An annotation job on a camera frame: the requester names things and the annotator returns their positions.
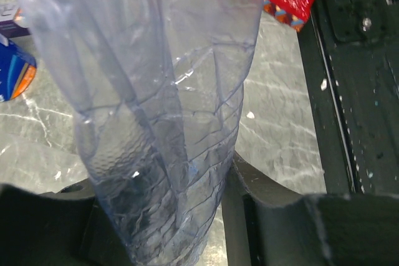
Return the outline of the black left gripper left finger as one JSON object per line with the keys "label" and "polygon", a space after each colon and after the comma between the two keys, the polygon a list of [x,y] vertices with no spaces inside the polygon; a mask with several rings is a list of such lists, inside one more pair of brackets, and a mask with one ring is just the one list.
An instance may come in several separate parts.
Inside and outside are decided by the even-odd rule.
{"label": "black left gripper left finger", "polygon": [[1,265],[131,265],[88,179],[34,194],[1,185]]}

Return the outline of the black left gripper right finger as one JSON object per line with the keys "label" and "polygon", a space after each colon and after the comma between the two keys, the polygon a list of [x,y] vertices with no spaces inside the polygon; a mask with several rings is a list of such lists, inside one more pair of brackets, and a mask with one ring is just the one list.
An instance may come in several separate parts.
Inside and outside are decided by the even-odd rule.
{"label": "black left gripper right finger", "polygon": [[398,264],[398,196],[301,195],[238,154],[223,222],[230,265]]}

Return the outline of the clear plastic bottle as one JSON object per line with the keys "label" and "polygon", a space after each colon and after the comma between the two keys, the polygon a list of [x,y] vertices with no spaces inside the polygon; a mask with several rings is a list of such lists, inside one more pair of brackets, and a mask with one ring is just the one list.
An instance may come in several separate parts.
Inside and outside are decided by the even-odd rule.
{"label": "clear plastic bottle", "polygon": [[232,163],[263,0],[18,0],[135,265],[194,265]]}

